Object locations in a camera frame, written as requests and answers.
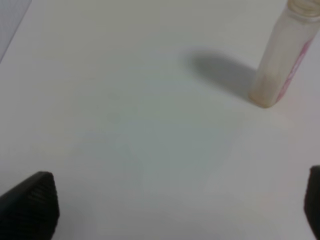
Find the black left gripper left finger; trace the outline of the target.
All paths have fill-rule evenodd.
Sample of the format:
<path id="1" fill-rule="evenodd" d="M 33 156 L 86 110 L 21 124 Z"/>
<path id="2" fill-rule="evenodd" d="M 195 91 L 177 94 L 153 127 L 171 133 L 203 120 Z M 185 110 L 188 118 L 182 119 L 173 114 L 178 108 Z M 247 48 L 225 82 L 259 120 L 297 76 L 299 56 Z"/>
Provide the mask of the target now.
<path id="1" fill-rule="evenodd" d="M 51 172 L 39 171 L 0 196 L 2 240 L 51 240 L 59 217 Z"/>

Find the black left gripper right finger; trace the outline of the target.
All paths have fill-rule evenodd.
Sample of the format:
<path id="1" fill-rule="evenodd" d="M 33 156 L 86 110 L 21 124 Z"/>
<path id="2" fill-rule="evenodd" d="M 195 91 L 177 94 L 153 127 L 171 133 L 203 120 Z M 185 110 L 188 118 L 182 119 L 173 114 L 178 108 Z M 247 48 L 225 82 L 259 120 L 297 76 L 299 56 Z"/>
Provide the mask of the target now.
<path id="1" fill-rule="evenodd" d="M 316 240 L 320 240 L 320 166 L 310 168 L 304 197 L 304 213 Z"/>

